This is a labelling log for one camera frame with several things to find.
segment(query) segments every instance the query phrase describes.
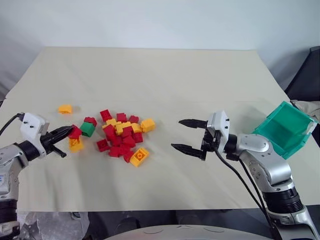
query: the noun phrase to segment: yellow lego brick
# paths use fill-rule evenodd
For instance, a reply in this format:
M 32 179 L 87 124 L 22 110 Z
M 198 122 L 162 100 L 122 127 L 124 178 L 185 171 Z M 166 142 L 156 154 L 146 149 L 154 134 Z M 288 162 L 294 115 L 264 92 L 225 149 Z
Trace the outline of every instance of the yellow lego brick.
M 84 144 L 81 138 L 71 139 L 69 138 L 69 149 L 72 153 L 76 153 L 84 148 Z
M 155 128 L 156 128 L 156 123 L 151 118 L 148 118 L 141 122 L 141 129 L 142 129 L 142 132 L 144 133 L 150 132 Z
M 108 125 L 112 125 L 112 126 L 117 126 L 117 125 L 119 125 L 119 124 L 121 124 L 121 122 L 120 121 L 117 121 L 115 118 L 112 118 L 112 119 L 109 119 L 109 120 L 107 120 L 106 122 L 106 126 L 108 126 Z
M 129 121 L 123 122 L 123 123 L 121 123 L 121 126 L 122 126 L 123 129 L 126 128 L 126 127 L 130 127 L 131 126 L 131 122 L 129 122 Z
M 149 156 L 149 152 L 144 147 L 139 148 L 130 158 L 130 163 L 135 167 L 139 167 Z
M 131 127 L 133 129 L 133 132 L 136 133 L 141 133 L 142 129 L 138 123 L 131 123 Z
M 61 114 L 72 114 L 72 106 L 70 104 L 61 105 L 58 112 Z
M 119 125 L 116 125 L 115 126 L 116 134 L 118 136 L 121 135 L 124 132 L 124 128 L 130 127 L 130 126 L 131 126 L 131 122 L 129 122 L 129 121 L 126 121 L 126 122 L 123 122 L 123 123 L 121 123 Z
M 122 128 L 122 124 L 115 126 L 115 132 L 118 136 L 124 132 L 124 129 Z

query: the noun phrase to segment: lego brick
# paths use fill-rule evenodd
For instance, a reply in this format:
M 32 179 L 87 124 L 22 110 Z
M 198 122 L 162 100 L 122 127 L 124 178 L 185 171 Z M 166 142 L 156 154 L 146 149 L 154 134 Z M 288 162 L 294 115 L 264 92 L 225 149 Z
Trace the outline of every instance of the lego brick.
M 127 116 L 124 113 L 117 113 L 116 114 L 116 121 L 125 123 L 127 121 Z
M 131 115 L 129 117 L 129 120 L 128 120 L 130 123 L 132 124 L 137 124 L 139 122 L 139 117 L 138 116 L 134 116 L 134 115 Z
M 118 136 L 121 135 L 124 132 L 124 129 L 122 128 L 122 124 L 115 126 L 115 131 Z
M 108 154 L 110 157 L 119 158 L 120 157 L 119 150 L 120 149 L 118 146 L 112 146 Z
M 123 123 L 121 124 L 121 127 L 122 127 L 123 129 L 126 128 L 126 127 L 131 127 L 131 122 L 129 122 L 129 121 L 123 122 Z
M 128 146 L 126 146 L 126 145 L 123 145 L 123 144 L 121 144 L 120 146 L 119 146 L 119 155 L 120 156 L 124 156 L 127 152 L 129 152 L 130 151 L 130 147 L 128 147 Z
M 90 123 L 90 122 L 84 122 L 82 123 L 81 127 L 80 127 L 81 131 L 82 131 L 82 135 L 86 136 L 86 137 L 91 137 L 92 134 L 94 134 L 95 131 L 95 126 Z
M 142 129 L 142 132 L 144 133 L 150 132 L 155 128 L 156 128 L 156 123 L 151 118 L 148 118 L 141 122 L 141 129 Z
M 108 145 L 108 142 L 106 139 L 100 140 L 96 142 L 96 145 L 100 152 L 104 152 L 110 149 L 110 146 Z
M 113 138 L 113 139 L 111 140 L 112 146 L 118 147 L 118 146 L 120 146 L 120 144 L 122 144 L 122 143 L 123 143 L 123 141 L 122 141 L 122 138 L 121 138 L 120 136 L 117 136 L 117 137 L 115 137 L 115 138 Z
M 129 163 L 130 162 L 130 159 L 131 157 L 134 155 L 135 153 L 133 151 L 128 151 L 126 154 L 123 155 L 123 159 Z
M 103 132 L 106 136 L 106 139 L 111 141 L 112 139 L 115 139 L 117 137 L 116 130 L 112 125 L 108 125 L 103 129 Z
M 131 136 L 133 132 L 134 132 L 134 130 L 131 126 L 124 127 L 123 133 L 121 134 L 121 137 L 126 138 L 128 136 Z
M 80 128 L 78 128 L 76 125 L 72 125 L 72 131 L 68 135 L 70 139 L 78 139 L 82 134 L 82 131 Z
M 84 148 L 84 144 L 82 142 L 81 137 L 76 138 L 76 139 L 69 138 L 69 149 L 70 149 L 70 152 L 76 153 L 76 152 L 80 151 L 83 148 Z
M 109 119 L 105 123 L 106 123 L 107 126 L 111 124 L 114 127 L 119 125 L 119 124 L 121 124 L 121 122 L 120 121 L 116 121 L 115 118 Z
M 102 121 L 104 121 L 104 122 L 109 120 L 109 119 L 112 119 L 112 116 L 111 116 L 111 114 L 110 114 L 108 109 L 101 111 L 100 115 L 102 117 Z
M 123 139 L 123 144 L 130 147 L 134 148 L 136 146 L 135 140 L 132 138 L 132 136 L 127 136 L 126 138 Z
M 139 148 L 131 157 L 130 163 L 132 163 L 135 167 L 139 167 L 149 156 L 149 152 L 144 148 Z
M 96 119 L 94 117 L 86 116 L 83 121 L 86 122 L 86 123 L 93 124 L 94 127 L 97 126 L 97 121 L 96 121 Z
M 136 144 L 142 143 L 144 141 L 144 137 L 142 136 L 142 132 L 134 133 L 132 135 L 132 138 L 134 139 Z
M 138 123 L 131 123 L 131 127 L 133 129 L 133 132 L 136 133 L 141 133 L 142 129 Z
M 70 104 L 64 104 L 59 106 L 58 112 L 60 114 L 72 114 L 72 106 Z

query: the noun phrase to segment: black cylindrical joint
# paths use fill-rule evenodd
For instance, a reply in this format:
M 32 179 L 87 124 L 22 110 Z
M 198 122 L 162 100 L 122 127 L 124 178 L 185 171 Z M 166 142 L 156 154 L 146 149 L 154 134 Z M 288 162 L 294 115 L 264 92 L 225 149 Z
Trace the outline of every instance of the black cylindrical joint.
M 17 221 L 17 200 L 0 200 L 0 224 Z
M 281 192 L 263 192 L 268 209 L 278 214 L 291 214 L 304 206 L 295 187 Z
M 237 150 L 237 136 L 234 134 L 229 134 L 228 141 L 224 146 L 224 151 L 227 154 L 233 154 Z
M 39 151 L 29 141 L 23 141 L 19 144 L 15 143 L 15 145 L 17 145 L 24 152 L 24 155 L 29 162 L 40 156 Z

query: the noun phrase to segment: red lego brick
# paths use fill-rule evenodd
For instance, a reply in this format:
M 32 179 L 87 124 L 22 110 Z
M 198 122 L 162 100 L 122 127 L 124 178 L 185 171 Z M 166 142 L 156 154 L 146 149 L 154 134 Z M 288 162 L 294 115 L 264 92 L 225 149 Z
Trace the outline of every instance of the red lego brick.
M 108 154 L 110 157 L 119 158 L 120 157 L 119 147 L 112 146 Z
M 142 143 L 144 141 L 144 137 L 142 136 L 142 132 L 137 132 L 132 135 L 136 144 Z
M 135 153 L 133 151 L 128 151 L 125 155 L 123 155 L 123 159 L 127 162 L 130 163 L 130 159 L 131 157 L 134 155 Z
M 134 133 L 134 130 L 132 126 L 127 126 L 123 128 L 123 133 L 121 134 L 122 138 L 126 138 L 128 136 L 131 136 Z
M 106 109 L 104 111 L 101 111 L 100 115 L 102 117 L 102 121 L 104 121 L 104 122 L 107 121 L 107 120 L 112 119 L 112 116 L 111 116 L 111 114 L 110 114 L 108 109 Z
M 136 142 L 135 140 L 132 138 L 132 136 L 127 136 L 126 138 L 123 139 L 123 144 L 130 147 L 130 148 L 133 148 L 136 146 Z
M 116 121 L 125 123 L 125 122 L 127 122 L 127 116 L 124 113 L 117 113 L 116 114 Z
M 83 121 L 86 122 L 86 123 L 93 124 L 94 127 L 97 126 L 97 121 L 96 121 L 96 119 L 94 117 L 86 116 Z
M 82 134 L 82 131 L 80 128 L 78 128 L 76 125 L 72 125 L 72 131 L 69 134 L 70 139 L 78 139 Z
M 112 146 L 119 147 L 122 144 L 122 138 L 117 136 L 111 140 Z
M 120 154 L 120 156 L 124 156 L 129 151 L 130 151 L 130 147 L 128 147 L 126 145 L 123 145 L 123 144 L 121 144 L 119 146 L 119 154 Z
M 129 117 L 129 120 L 128 120 L 130 123 L 132 124 L 137 124 L 139 122 L 139 117 L 138 116 L 134 116 L 134 115 L 131 115 Z
M 115 130 L 114 126 L 112 126 L 111 124 L 106 126 L 103 129 L 103 131 L 106 136 L 106 139 L 108 139 L 109 141 L 111 141 L 117 137 L 116 130 Z
M 104 152 L 110 149 L 110 146 L 108 145 L 108 142 L 106 139 L 97 141 L 96 145 L 98 146 L 98 149 L 100 152 Z

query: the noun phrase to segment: white wall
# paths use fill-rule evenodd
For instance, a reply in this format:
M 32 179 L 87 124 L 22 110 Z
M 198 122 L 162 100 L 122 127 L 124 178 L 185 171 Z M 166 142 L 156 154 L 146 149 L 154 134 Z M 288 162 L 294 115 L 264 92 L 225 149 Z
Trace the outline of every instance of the white wall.
M 0 0 L 0 93 L 43 46 L 257 49 L 285 88 L 319 15 L 319 0 Z

